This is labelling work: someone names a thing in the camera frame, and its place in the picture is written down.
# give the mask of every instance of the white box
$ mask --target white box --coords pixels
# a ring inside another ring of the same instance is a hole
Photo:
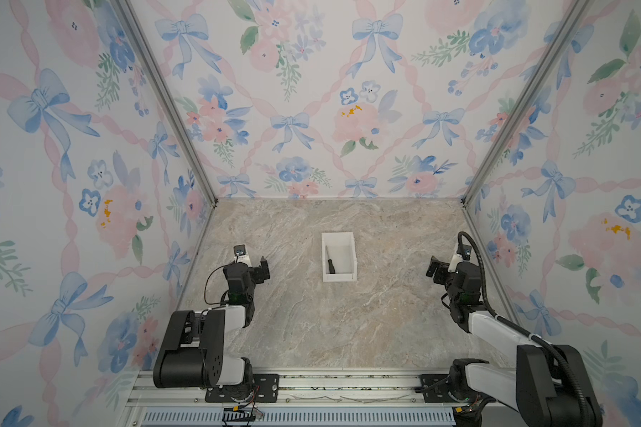
[[[323,281],[356,281],[358,261],[356,260],[356,245],[354,234],[347,233],[321,233],[320,235],[323,259]],[[330,274],[328,257],[335,267],[335,274]]]

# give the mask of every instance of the wall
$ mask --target wall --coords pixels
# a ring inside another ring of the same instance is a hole
[[[132,4],[221,197],[459,197],[569,1]]]
[[[208,212],[163,126],[109,4],[0,1],[1,426],[113,426],[152,366]]]
[[[546,87],[476,227],[526,328],[582,352],[605,425],[641,426],[641,0],[597,0]]]

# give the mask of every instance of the vent grille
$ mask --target vent grille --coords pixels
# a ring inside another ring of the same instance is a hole
[[[451,408],[261,408],[263,418],[251,426],[452,426]],[[222,408],[147,408],[142,426],[222,426]],[[233,426],[245,414],[225,413]]]

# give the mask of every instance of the mounting plate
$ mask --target mounting plate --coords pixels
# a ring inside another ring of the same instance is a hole
[[[256,403],[275,403],[278,394],[278,374],[254,374],[254,387],[259,387]],[[228,393],[228,386],[223,388],[207,388],[204,401],[207,403],[238,403]]]
[[[437,381],[445,379],[447,376],[447,374],[420,374],[420,384],[422,387],[427,387]],[[422,394],[422,397],[425,400],[425,403],[456,402],[456,400],[449,395],[449,387],[447,384],[442,384],[434,390],[426,391]]]

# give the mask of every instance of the marble table surface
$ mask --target marble table surface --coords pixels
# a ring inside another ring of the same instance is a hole
[[[425,276],[431,255],[450,259],[459,230],[468,226],[454,200],[219,201],[181,309],[206,308],[207,275],[246,244],[254,265],[269,261],[271,279],[256,287],[251,325],[225,341],[255,367],[447,368],[464,357],[510,366],[453,323],[444,286]],[[354,233],[358,281],[323,283],[322,232]],[[226,288],[215,272],[207,300]],[[504,313],[491,283],[489,300]]]

